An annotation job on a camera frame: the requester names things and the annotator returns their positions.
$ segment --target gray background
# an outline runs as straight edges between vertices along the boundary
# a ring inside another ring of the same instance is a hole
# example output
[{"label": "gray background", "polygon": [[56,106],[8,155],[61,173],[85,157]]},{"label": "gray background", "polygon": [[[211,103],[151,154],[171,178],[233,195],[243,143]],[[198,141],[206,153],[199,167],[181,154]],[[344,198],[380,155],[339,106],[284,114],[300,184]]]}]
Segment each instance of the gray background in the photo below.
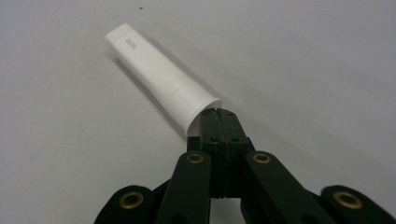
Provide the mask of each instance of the gray background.
[{"label": "gray background", "polygon": [[[93,223],[116,190],[173,173],[182,130],[104,39],[124,22],[307,189],[350,186],[396,216],[394,1],[3,0],[0,223]],[[237,200],[211,218],[243,222]]]}]

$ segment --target white tube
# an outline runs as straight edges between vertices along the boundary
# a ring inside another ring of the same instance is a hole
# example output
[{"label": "white tube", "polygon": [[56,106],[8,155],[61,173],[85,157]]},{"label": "white tube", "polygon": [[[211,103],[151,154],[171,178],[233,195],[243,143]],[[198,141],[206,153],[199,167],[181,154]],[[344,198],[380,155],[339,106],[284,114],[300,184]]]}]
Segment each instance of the white tube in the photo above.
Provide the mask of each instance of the white tube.
[{"label": "white tube", "polygon": [[222,107],[220,99],[188,77],[128,24],[110,32],[106,40],[186,135],[198,134],[197,116],[204,109]]}]

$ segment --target metal ring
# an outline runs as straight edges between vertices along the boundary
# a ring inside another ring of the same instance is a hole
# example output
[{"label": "metal ring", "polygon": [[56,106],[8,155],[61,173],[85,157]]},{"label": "metal ring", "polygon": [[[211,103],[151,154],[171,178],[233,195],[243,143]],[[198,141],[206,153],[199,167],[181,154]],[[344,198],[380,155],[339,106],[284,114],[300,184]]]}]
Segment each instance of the metal ring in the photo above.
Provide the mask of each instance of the metal ring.
[{"label": "metal ring", "polygon": [[259,153],[253,156],[253,160],[259,163],[268,163],[271,161],[271,158],[265,154]]},{"label": "metal ring", "polygon": [[203,162],[204,161],[204,157],[203,156],[201,156],[200,154],[190,154],[190,155],[188,155],[187,156],[187,160],[189,161],[189,162],[191,162],[191,163],[200,163],[200,162]]},{"label": "metal ring", "polygon": [[[131,196],[136,196],[136,198],[137,198],[136,202],[127,203],[126,199]],[[122,197],[120,198],[120,206],[124,209],[136,208],[143,202],[143,200],[144,200],[143,194],[140,193],[139,191],[135,191],[135,190],[129,191],[129,192],[125,193],[124,195],[122,195]]]},{"label": "metal ring", "polygon": [[[361,209],[363,207],[363,203],[359,198],[357,198],[355,195],[350,194],[346,191],[337,191],[334,193],[334,199],[343,205],[344,207],[350,208],[350,209]],[[345,199],[343,199],[343,196],[348,197],[352,199],[353,202],[348,202]]]}]

